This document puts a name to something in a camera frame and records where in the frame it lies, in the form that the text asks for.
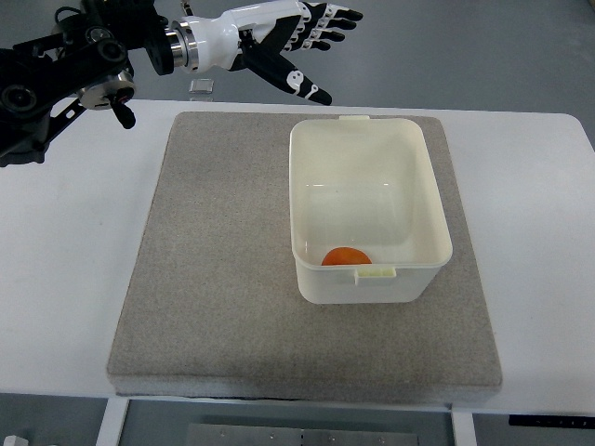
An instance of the robotic hand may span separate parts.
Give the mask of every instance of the robotic hand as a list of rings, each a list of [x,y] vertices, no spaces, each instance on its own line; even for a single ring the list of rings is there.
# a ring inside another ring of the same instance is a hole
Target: robotic hand
[[[217,19],[192,14],[169,25],[154,0],[81,0],[81,8],[61,7],[51,35],[0,48],[0,167],[42,163],[50,142],[85,110],[111,109],[125,127],[134,113],[125,105],[135,94],[128,51],[145,48],[160,75],[176,67],[205,72],[219,66],[247,68],[283,91],[330,104],[283,51],[316,48],[345,36],[362,14],[327,3],[276,0],[239,7]],[[65,11],[74,13],[61,18]],[[52,108],[76,95],[57,116]]]
[[[213,66],[235,71],[247,68],[284,92],[324,105],[331,97],[307,78],[280,52],[316,48],[326,51],[352,30],[362,14],[327,3],[277,0],[239,7],[217,19],[196,17],[188,4],[188,17],[172,23],[181,43],[176,65],[189,72]]]

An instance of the gray floor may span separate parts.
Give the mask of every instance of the gray floor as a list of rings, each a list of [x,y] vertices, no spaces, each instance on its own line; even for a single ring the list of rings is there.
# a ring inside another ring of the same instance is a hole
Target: gray floor
[[[454,446],[449,413],[351,409],[305,402],[193,403],[133,400],[121,446],[183,445],[191,424],[398,432],[419,446]]]
[[[29,446],[95,446],[107,400],[0,394],[0,441],[16,435]]]
[[[509,426],[507,415],[474,414],[477,446],[592,446],[595,430]]]
[[[246,0],[192,0],[217,17]],[[588,0],[342,0],[364,20],[330,51],[289,58],[334,104],[422,109],[569,113],[595,145],[595,11]],[[49,32],[53,12],[75,0],[4,0],[0,47]],[[156,0],[181,17],[178,0]],[[191,77],[157,76],[142,50],[131,60],[137,98],[187,100]],[[213,69],[215,101],[305,103],[251,72]]]

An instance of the white plastic bin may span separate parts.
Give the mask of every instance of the white plastic bin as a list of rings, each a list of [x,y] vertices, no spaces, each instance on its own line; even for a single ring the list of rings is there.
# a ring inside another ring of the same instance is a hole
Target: white plastic bin
[[[349,116],[297,124],[290,138],[291,241],[301,294],[316,304],[409,302],[453,245],[421,128]],[[371,265],[321,266],[331,249]]]

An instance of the orange object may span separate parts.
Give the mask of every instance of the orange object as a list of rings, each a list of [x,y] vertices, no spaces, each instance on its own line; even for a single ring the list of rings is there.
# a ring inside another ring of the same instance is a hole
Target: orange object
[[[370,257],[359,249],[341,246],[331,249],[323,259],[323,267],[334,265],[363,265],[372,263]]]

